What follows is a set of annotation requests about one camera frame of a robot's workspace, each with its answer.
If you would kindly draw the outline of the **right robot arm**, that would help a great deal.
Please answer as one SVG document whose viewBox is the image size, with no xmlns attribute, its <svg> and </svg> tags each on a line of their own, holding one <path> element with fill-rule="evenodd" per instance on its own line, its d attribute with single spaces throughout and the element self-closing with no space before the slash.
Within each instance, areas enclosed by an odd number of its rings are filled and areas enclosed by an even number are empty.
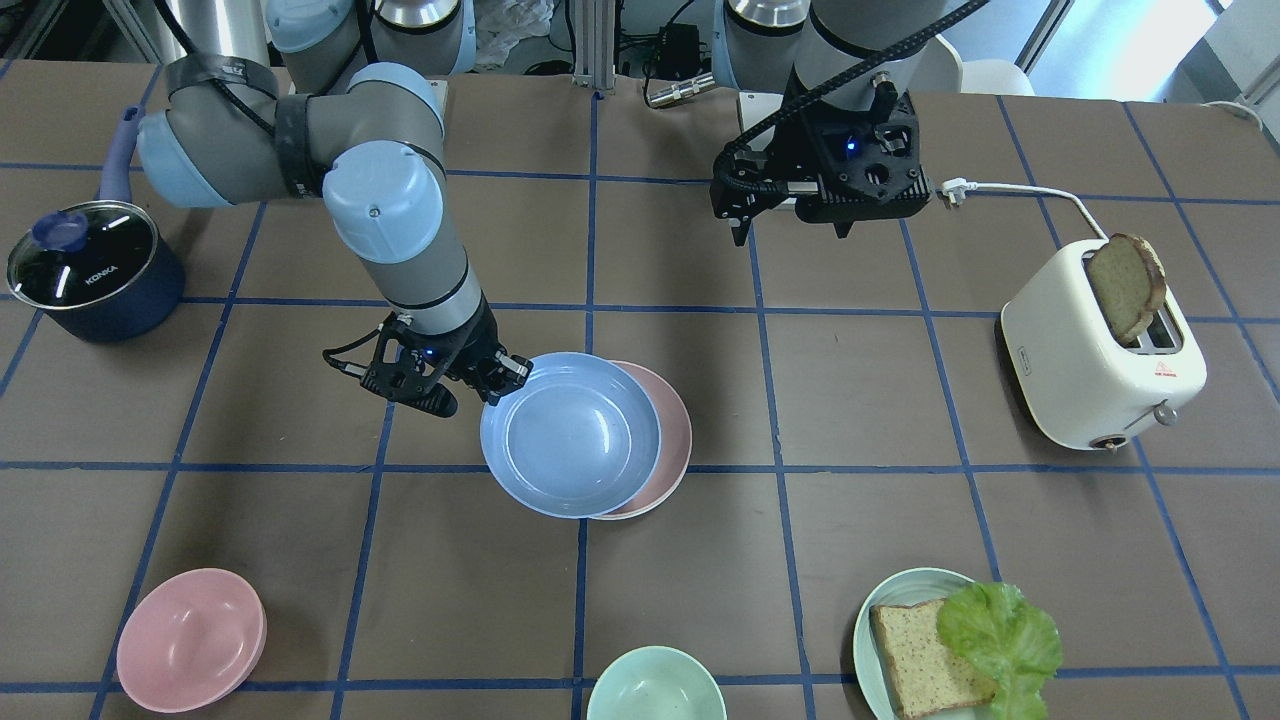
<svg viewBox="0 0 1280 720">
<path fill-rule="evenodd" d="M 262 27 L 291 74 L 197 44 L 166 1 L 182 49 L 168 106 L 143 118 L 151 186 L 178 208 L 319 199 L 390 311 L 365 336 L 367 363 L 325 363 L 369 392 L 434 416 L 456 414 L 458 380 L 495 405 L 532 370 L 509 354 L 447 206 L 445 113 L 431 76 L 474 64 L 470 1 L 268 1 Z"/>
</svg>

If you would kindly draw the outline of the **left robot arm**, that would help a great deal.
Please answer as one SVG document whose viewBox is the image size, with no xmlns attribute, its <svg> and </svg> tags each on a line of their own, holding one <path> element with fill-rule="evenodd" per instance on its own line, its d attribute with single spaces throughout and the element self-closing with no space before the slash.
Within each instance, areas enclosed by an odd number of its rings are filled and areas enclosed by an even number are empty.
<svg viewBox="0 0 1280 720">
<path fill-rule="evenodd" d="M 922 51 L 978 1 L 718 1 L 714 81 L 777 94 L 712 164 L 710 206 L 744 246 L 785 202 L 844 238 L 916 215 L 931 199 L 909 85 Z"/>
</svg>

